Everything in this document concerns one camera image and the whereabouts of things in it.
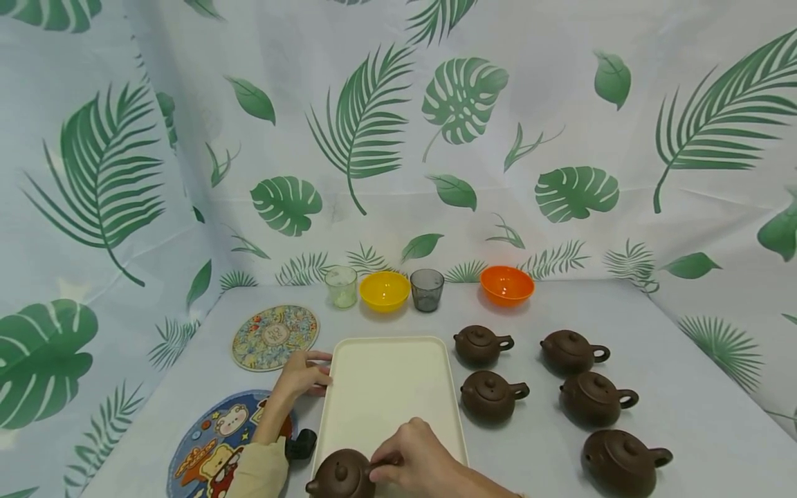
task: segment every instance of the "table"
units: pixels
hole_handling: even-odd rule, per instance
[[[437,312],[422,314],[408,301],[402,311],[386,316],[362,302],[336,310],[321,286],[232,289],[207,316],[83,497],[165,496],[167,468],[188,426],[230,394],[273,387],[279,371],[255,374],[236,367],[230,341],[252,314],[287,303],[303,304],[318,315],[316,349],[332,351],[347,337],[436,335],[451,345],[458,386],[470,370],[456,360],[453,334],[470,324],[511,334],[516,345],[502,354],[494,370],[510,382],[526,382],[531,395],[518,403],[502,429],[481,428],[465,414],[462,423],[471,466],[532,498],[600,496],[579,464],[588,432],[561,414],[561,381],[539,360],[540,340],[561,328],[607,345],[611,358],[594,370],[618,388],[640,394],[639,404],[625,410],[616,428],[675,455],[659,473],[655,498],[791,496],[797,489],[797,445],[741,388],[633,287],[586,281],[539,283],[529,303],[510,310],[493,307],[476,284],[449,284]],[[300,427],[318,430],[322,408],[323,400],[300,400]],[[309,465],[292,465],[284,496],[305,496]]]

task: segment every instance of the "brown teapot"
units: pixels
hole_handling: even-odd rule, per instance
[[[316,498],[374,498],[371,463],[355,449],[339,449],[321,462],[304,490]]]
[[[481,325],[469,325],[453,337],[457,355],[473,367],[486,367],[498,360],[502,351],[512,349],[515,341],[508,335],[493,334]]]
[[[480,422],[499,423],[515,411],[515,400],[528,396],[525,382],[510,384],[499,374],[473,372],[460,388],[462,405]]]
[[[668,449],[648,449],[636,437],[616,429],[593,433],[581,452],[584,472],[622,498],[649,496],[656,487],[656,469],[672,460]]]
[[[593,427],[614,424],[620,418],[620,410],[639,402],[636,392],[618,390],[611,380],[595,372],[574,375],[559,390],[559,403],[565,413],[577,423]]]
[[[608,347],[593,346],[584,336],[571,330],[552,332],[540,341],[543,358],[548,367],[560,375],[577,375],[592,368],[594,363],[609,359]]]

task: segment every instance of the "coaster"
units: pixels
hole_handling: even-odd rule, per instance
[[[253,372],[282,368],[294,351],[308,350],[318,337],[318,319],[310,310],[283,304],[248,319],[233,338],[233,360]]]
[[[241,451],[254,435],[271,391],[234,394],[202,415],[186,433],[169,465],[169,498],[223,498],[235,478]],[[280,435],[296,437],[291,411]]]

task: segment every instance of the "beige sleeve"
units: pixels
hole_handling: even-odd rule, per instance
[[[270,445],[250,443],[241,452],[226,498],[277,498],[287,478],[284,437]]]

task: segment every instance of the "cream plastic tray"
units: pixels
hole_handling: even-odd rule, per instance
[[[436,337],[345,339],[333,353],[312,475],[330,453],[352,448],[370,457],[412,417],[431,425],[440,442],[468,464],[446,345]],[[378,488],[377,496],[405,496]]]

